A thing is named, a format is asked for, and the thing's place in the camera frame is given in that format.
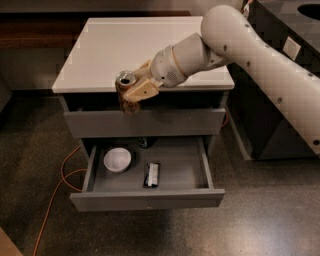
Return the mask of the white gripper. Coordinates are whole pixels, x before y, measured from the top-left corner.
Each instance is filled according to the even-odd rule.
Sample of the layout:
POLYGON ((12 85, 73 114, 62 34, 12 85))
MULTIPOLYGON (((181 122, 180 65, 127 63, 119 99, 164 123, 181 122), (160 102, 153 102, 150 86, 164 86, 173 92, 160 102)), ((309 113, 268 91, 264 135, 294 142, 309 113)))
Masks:
POLYGON ((162 85, 172 88, 187 80, 176 65, 172 46, 159 51, 152 61, 147 60, 143 63, 134 71, 134 75, 140 80, 124 93, 123 98, 128 102, 152 98, 159 94, 162 85))

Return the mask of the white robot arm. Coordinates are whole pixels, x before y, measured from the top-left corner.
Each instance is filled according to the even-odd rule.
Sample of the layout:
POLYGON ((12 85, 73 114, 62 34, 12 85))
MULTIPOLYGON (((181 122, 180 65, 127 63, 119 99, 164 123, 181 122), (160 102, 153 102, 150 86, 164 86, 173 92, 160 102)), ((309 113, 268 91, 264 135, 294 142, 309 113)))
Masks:
POLYGON ((229 63, 240 66, 316 155, 320 155, 320 79, 266 44, 237 9, 211 8, 198 33, 159 51, 132 73, 129 102, 172 88, 195 73, 229 63))

